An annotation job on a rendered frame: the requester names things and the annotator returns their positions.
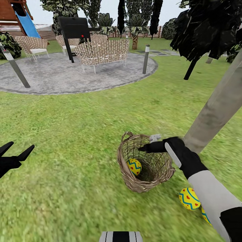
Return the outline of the wicker basket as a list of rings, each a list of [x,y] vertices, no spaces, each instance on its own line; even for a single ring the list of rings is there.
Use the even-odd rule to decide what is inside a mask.
[[[125,135],[129,135],[129,137],[123,140]],[[152,153],[150,154],[149,159],[145,157],[143,158],[143,160],[139,159],[139,157],[137,158],[137,160],[142,165],[145,165],[144,168],[146,172],[151,173],[152,178],[150,178],[149,181],[147,181],[147,178],[148,178],[147,176],[145,177],[144,175],[141,175],[140,177],[134,176],[129,166],[127,165],[128,160],[125,160],[124,151],[129,154],[132,153],[134,155],[135,150],[138,150],[140,146],[144,146],[146,144],[145,142],[143,142],[142,139],[140,143],[139,141],[135,142],[136,139],[138,139],[139,137],[140,138],[146,137],[147,139],[149,139],[150,136],[151,135],[133,134],[130,131],[129,132],[126,131],[125,134],[122,135],[121,144],[117,150],[117,161],[119,163],[124,182],[131,191],[138,192],[138,193],[148,192],[158,184],[167,182],[169,179],[172,178],[172,175],[176,172],[176,168],[172,167],[173,159],[171,158],[170,155],[168,159],[166,159],[165,156],[162,157],[162,155],[164,155],[164,152],[160,153],[159,156],[156,156],[155,153]],[[129,146],[128,143],[126,143],[128,141],[135,142],[135,144]],[[125,144],[126,144],[126,147],[123,150]],[[151,163],[153,162],[152,161],[153,158],[155,159],[155,164],[151,166]],[[163,165],[162,167],[160,164],[161,160],[164,161],[164,163],[162,164]],[[163,170],[163,167],[164,167],[164,170]],[[153,169],[155,169],[155,171]],[[160,173],[159,171],[163,171],[163,174]]]

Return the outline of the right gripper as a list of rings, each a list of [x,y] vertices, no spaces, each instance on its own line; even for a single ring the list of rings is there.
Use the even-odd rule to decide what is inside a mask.
[[[152,142],[152,143],[147,143],[144,146],[139,147],[138,151],[146,152],[146,154],[150,154],[150,153],[160,154],[160,153],[162,153],[162,151],[159,150],[158,144],[159,144],[158,141]]]

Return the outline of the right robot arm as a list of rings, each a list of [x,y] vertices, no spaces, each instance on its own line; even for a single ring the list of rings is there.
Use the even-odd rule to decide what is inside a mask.
[[[226,242],[242,242],[242,202],[227,190],[190,151],[178,136],[159,141],[160,134],[151,135],[150,143],[138,148],[146,154],[168,152],[183,171],[217,233]]]

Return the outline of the easter egg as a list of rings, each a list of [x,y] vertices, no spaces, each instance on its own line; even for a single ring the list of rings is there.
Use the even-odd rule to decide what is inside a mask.
[[[179,200],[188,210],[196,210],[201,206],[201,203],[198,200],[196,194],[190,187],[184,188],[180,191]]]
[[[202,205],[200,206],[201,207],[201,212],[202,212],[202,216],[204,217],[204,219],[209,223],[211,224],[207,214],[205,213],[205,210],[203,209]],[[211,224],[212,225],[212,224]],[[213,226],[213,225],[212,225]]]
[[[137,159],[134,159],[134,158],[128,159],[127,165],[129,166],[134,176],[139,176],[139,174],[142,172],[143,166]]]

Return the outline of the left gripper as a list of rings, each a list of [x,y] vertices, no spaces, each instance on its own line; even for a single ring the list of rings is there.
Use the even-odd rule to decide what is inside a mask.
[[[35,147],[33,144],[28,149],[23,151],[19,156],[1,157],[12,144],[13,142],[11,141],[0,147],[0,178],[2,178],[10,169],[19,168],[22,165],[20,162],[25,161]]]

